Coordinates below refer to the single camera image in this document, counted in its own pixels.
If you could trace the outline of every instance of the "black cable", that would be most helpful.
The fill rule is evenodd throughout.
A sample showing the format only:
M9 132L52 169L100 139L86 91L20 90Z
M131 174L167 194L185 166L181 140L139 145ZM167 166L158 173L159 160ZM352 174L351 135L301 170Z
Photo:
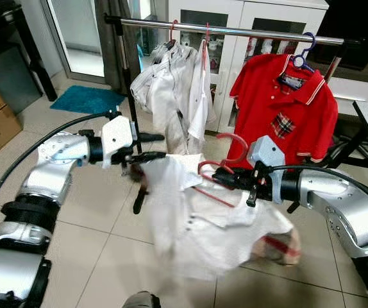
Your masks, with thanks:
M355 187L359 188L366 195L368 195L368 186L354 180L350 176L346 176L346 175L343 175L342 173L336 172L334 170L326 169L326 168L321 168L321 167L316 167L316 166L306 166L306 165L285 165L285 166L274 166L274 167L269 166L268 172L272 173L275 170L287 170L287 169L298 169L298 170L307 169L307 170L315 170L315 171L320 171L323 173L328 173L330 175L334 175L338 178L348 181L349 183L352 183Z
M37 141L36 143L34 143L34 145L32 145L30 148L27 149L27 151L25 151L22 155L20 155L14 162L13 164L10 165L10 167L3 173L2 177L0 178L0 188L2 187L2 185L4 184L4 182L6 181L6 179L8 178L8 176L10 175L10 173L12 173L12 171L27 157L29 156L29 154L31 152L33 152L35 149L37 149L43 142L45 142L46 140L50 139L52 136L56 135L58 132L68 128L69 126L72 126L74 124L83 122L83 121L87 121L87 120L91 120L91 119L95 119L97 117L111 117L111 112L102 112L100 114L91 114L91 115L86 115L85 117L80 117L78 119L72 120L70 122L67 122L63 125L61 125L58 128L55 128L54 130L52 130L51 132L49 132L46 136L44 136L43 138L41 138L39 141Z

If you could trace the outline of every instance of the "tiled floor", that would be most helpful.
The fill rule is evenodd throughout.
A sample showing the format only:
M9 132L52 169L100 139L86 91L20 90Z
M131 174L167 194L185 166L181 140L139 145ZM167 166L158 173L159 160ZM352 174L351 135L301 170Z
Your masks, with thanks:
M101 87L53 78L59 94L72 84ZM49 108L40 98L20 115L24 130L0 151L0 176L23 149L52 128L81 116ZM122 111L129 115L128 105ZM151 131L151 116L138 110L142 130ZM91 120L71 128L99 130L103 120ZM206 136L205 156L226 156L229 143ZM164 149L163 143L146 144L145 150ZM37 159L26 159L0 192L1 205L10 201ZM368 185L368 170L342 167ZM121 307L125 299L146 289L160 296L165 308L230 307L350 307L366 308L362 282L326 222L316 213L298 209L289 216L298 227L303 245L301 263L284 268L260 261L245 264L215 282L175 279L158 263L146 225L146 207L132 213L138 185L121 178L119 166L76 169L74 183L61 209L47 255L53 262L43 307ZM281 206L286 211L287 204Z

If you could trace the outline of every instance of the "glass cabinet door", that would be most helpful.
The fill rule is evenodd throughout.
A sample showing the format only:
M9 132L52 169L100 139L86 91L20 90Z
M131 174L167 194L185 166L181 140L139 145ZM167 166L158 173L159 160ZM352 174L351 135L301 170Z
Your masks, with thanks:
M237 28L241 19L243 1L234 0L170 0L169 21L177 19L183 24L198 24L211 26ZM181 45L199 49L205 33L186 31L173 31L172 37ZM211 68L211 92L213 108L217 115L216 122L209 124L207 130L218 130L219 117L221 114L224 93L228 83L234 52L236 37L224 35L210 35L208 55L210 56Z
M284 6L267 3L245 3L240 28L266 30L302 34L317 33L324 17L325 10ZM244 64L256 55L266 53L298 54L310 43L290 42L253 37L237 37L230 77L222 107L219 132L233 132L237 120L238 109L230 90Z

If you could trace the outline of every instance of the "plaid fabric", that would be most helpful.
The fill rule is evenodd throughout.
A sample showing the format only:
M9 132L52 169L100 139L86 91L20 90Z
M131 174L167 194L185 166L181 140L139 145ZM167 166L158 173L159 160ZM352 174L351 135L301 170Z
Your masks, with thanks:
M267 234L253 246L253 259L266 258L281 265L296 265L301 258L301 241L293 228L285 234Z
M275 134L281 139L284 139L295 128L294 123L281 112L276 115L275 119L271 122L271 126L274 128Z

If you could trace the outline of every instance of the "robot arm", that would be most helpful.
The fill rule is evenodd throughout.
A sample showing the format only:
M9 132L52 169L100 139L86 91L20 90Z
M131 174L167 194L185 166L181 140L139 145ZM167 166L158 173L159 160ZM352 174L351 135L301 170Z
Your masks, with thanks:
M277 203L289 200L294 201L289 212L300 205L320 213L352 258L368 294L368 195L353 183L321 170L271 172L269 166L282 166L285 160L268 136L251 146L247 159L255 167L253 171L230 175L220 170L213 178L230 187L250 189L250 206L257 198Z
M103 126L101 137L92 131L79 135L57 133L38 147L38 161L23 181L15 201L3 205L0 223L0 307L40 307L51 262L44 258L56 218L76 166L103 161L111 164L162 158L161 152L133 156L134 125L117 116ZM141 142L163 140L140 134Z
M75 166L103 161L110 164L145 162L164 153L149 152L136 157L137 136L131 123L116 117L103 127L103 134L59 133L38 149L37 165L23 182L15 201L3 206L0 223L0 307L40 307L48 283L51 262L44 258L56 217ZM159 135L140 135L143 142L160 140ZM282 200L316 210L328 221L365 282L368 294L368 195L334 175L303 170L266 172L267 166L284 164L283 153L268 137L251 147L254 171L238 170L234 175L218 170L217 182L251 190L247 204L257 198Z

